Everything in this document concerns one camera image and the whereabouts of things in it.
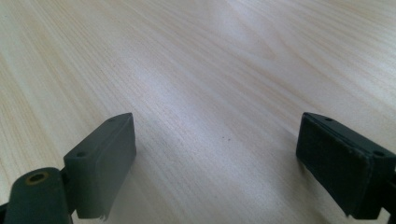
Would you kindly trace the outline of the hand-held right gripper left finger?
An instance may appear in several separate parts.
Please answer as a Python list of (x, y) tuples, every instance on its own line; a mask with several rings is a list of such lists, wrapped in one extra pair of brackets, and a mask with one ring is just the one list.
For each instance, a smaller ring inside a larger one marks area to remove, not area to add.
[(107, 218), (136, 156), (131, 113), (107, 119), (64, 156), (69, 209)]

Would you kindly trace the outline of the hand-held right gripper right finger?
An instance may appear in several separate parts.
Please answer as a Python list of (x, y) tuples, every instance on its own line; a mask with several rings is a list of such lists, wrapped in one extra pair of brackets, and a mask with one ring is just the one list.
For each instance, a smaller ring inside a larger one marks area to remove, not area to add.
[(346, 215), (376, 219), (386, 210), (396, 220), (396, 154), (334, 119), (305, 112), (296, 156)]

